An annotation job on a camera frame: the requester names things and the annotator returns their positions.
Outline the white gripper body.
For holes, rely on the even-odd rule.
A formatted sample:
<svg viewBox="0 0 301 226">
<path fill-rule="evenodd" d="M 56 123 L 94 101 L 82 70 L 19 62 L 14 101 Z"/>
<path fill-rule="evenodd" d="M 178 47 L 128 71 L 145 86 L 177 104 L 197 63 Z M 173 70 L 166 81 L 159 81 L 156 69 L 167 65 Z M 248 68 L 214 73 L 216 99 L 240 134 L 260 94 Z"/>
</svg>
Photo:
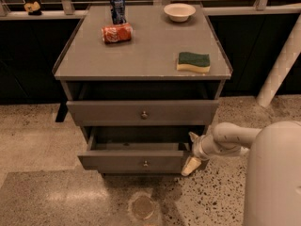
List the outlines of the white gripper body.
<svg viewBox="0 0 301 226">
<path fill-rule="evenodd" d="M 192 145 L 192 155 L 201 160 L 209 160 L 219 152 L 219 146 L 212 135 L 198 136 L 198 140 Z"/>
</svg>

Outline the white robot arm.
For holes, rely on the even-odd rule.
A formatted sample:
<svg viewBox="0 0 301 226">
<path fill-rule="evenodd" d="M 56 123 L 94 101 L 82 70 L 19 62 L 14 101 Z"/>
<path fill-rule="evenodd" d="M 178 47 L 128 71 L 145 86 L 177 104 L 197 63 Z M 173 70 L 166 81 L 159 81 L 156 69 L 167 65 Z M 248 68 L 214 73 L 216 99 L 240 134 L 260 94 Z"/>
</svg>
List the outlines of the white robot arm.
<svg viewBox="0 0 301 226">
<path fill-rule="evenodd" d="M 217 124 L 211 134 L 189 134 L 187 176 L 215 156 L 248 153 L 243 226 L 301 226 L 301 122 L 262 129 Z"/>
</svg>

